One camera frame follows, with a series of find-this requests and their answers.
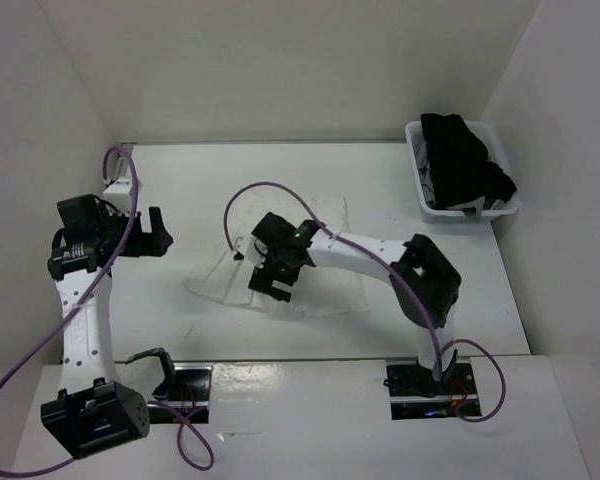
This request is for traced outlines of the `white pleated skirt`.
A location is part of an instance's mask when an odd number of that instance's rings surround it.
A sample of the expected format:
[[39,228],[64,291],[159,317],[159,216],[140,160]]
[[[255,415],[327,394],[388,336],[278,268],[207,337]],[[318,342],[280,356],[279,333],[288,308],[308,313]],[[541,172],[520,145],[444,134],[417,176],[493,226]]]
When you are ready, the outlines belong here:
[[360,275],[313,267],[306,253],[283,245],[310,218],[297,200],[271,188],[242,194],[228,214],[234,247],[228,247],[221,225],[199,235],[184,288],[223,306],[282,316],[320,318],[366,311]]

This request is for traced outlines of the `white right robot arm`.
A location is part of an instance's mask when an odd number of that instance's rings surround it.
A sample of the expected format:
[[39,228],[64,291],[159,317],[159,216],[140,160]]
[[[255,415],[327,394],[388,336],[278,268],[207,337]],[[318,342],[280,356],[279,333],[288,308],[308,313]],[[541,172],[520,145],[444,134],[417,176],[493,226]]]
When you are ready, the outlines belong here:
[[238,252],[254,266],[248,288],[280,302],[290,301],[291,292],[279,286],[294,286],[305,267],[352,272],[391,286],[404,316],[422,332],[419,384],[439,393],[452,382],[449,316],[462,279],[430,238],[374,239],[331,231],[313,219],[294,226],[269,212]]

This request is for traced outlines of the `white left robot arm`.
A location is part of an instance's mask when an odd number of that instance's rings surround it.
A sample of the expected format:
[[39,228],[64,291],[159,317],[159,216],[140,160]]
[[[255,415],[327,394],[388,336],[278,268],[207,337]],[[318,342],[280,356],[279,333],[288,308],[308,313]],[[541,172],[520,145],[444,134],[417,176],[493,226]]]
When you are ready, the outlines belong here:
[[62,313],[62,374],[56,399],[42,405],[41,422],[76,460],[145,438],[150,430],[144,397],[123,385],[116,370],[111,329],[109,261],[162,257],[173,243],[160,208],[149,208],[151,229],[139,213],[123,213],[93,194],[57,205],[62,228],[47,267]]

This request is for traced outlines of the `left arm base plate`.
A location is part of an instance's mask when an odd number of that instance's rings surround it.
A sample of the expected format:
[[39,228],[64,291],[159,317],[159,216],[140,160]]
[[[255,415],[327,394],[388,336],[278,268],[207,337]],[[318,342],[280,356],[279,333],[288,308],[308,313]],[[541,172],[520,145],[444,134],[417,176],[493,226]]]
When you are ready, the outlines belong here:
[[147,402],[158,401],[176,409],[183,416],[191,415],[193,424],[207,424],[213,366],[211,363],[176,362],[175,387],[164,398],[156,398],[154,391],[165,380],[157,359],[144,359],[131,364],[117,363],[122,383],[139,392]]

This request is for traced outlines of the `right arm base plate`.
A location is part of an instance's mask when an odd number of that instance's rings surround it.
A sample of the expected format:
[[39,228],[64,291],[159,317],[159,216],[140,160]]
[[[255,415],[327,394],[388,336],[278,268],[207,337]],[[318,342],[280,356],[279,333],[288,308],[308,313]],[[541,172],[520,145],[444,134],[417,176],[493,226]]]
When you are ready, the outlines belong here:
[[390,361],[383,385],[389,394],[393,420],[482,416],[471,364],[459,361],[445,380],[436,382],[431,372],[415,360]]

